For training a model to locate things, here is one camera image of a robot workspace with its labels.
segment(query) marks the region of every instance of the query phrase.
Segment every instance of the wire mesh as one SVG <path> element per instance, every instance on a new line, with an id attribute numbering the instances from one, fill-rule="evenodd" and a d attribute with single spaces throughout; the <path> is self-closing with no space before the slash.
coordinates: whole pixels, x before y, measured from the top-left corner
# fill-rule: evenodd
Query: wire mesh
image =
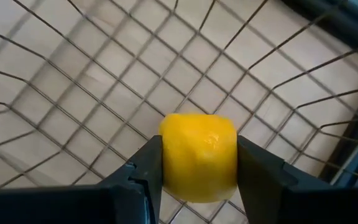
<path id="1" fill-rule="evenodd" d="M 358 123 L 358 48 L 315 25 L 346 3 L 307 21 L 274 0 L 1 0 L 0 188 L 98 182 L 186 112 L 228 116 L 312 175 L 358 177 L 328 161 L 339 140 L 358 144 L 342 136 Z M 247 222 L 238 194 L 164 192 L 160 222 L 189 220 Z"/>

